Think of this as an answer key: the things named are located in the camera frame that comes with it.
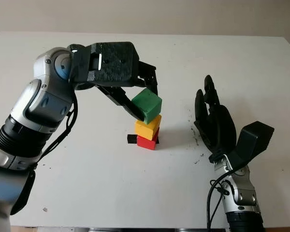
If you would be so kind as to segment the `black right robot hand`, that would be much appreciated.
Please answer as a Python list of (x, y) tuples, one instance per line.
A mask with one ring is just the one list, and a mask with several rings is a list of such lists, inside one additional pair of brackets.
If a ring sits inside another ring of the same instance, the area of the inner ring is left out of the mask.
[(209, 161), (214, 163), (235, 148), (236, 129), (228, 109), (219, 102), (210, 75), (204, 79), (204, 90), (196, 92), (194, 125), (211, 152)]

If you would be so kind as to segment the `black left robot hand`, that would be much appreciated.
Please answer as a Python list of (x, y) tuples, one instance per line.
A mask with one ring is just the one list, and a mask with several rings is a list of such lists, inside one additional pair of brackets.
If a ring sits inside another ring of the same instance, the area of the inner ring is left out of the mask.
[(134, 61), (132, 63), (108, 63), (101, 70), (91, 64), (74, 64), (70, 80), (75, 90), (97, 87), (118, 106), (122, 106), (131, 116), (144, 121), (145, 114), (126, 96), (123, 87), (143, 87), (157, 95), (156, 67)]

